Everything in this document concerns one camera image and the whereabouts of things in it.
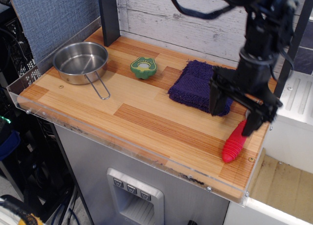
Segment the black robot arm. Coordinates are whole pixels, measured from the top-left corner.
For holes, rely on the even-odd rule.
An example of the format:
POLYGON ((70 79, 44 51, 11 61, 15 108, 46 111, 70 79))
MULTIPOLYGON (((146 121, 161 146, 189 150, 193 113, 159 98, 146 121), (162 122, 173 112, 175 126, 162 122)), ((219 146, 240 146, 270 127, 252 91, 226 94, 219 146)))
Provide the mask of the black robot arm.
POLYGON ((210 80, 209 111, 222 112, 228 98, 250 110, 242 136, 250 136, 265 122, 272 122, 283 105, 268 82, 282 55, 293 63, 284 48, 293 37, 293 17, 298 0, 226 0, 231 6, 243 6, 247 12, 246 42, 240 50, 236 70, 213 67, 210 80))

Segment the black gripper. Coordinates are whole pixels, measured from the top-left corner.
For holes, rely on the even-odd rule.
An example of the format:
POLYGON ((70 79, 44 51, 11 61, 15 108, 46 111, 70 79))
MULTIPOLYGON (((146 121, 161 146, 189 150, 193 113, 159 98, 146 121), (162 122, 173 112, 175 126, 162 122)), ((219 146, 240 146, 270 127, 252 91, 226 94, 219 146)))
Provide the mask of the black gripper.
POLYGON ((277 57, 276 54, 255 57, 241 50, 236 69, 214 66, 214 73, 210 80, 209 112, 211 115, 227 115, 233 99, 248 108, 242 136, 250 136, 265 122, 273 121, 278 108, 282 106, 281 101, 268 87, 277 57))

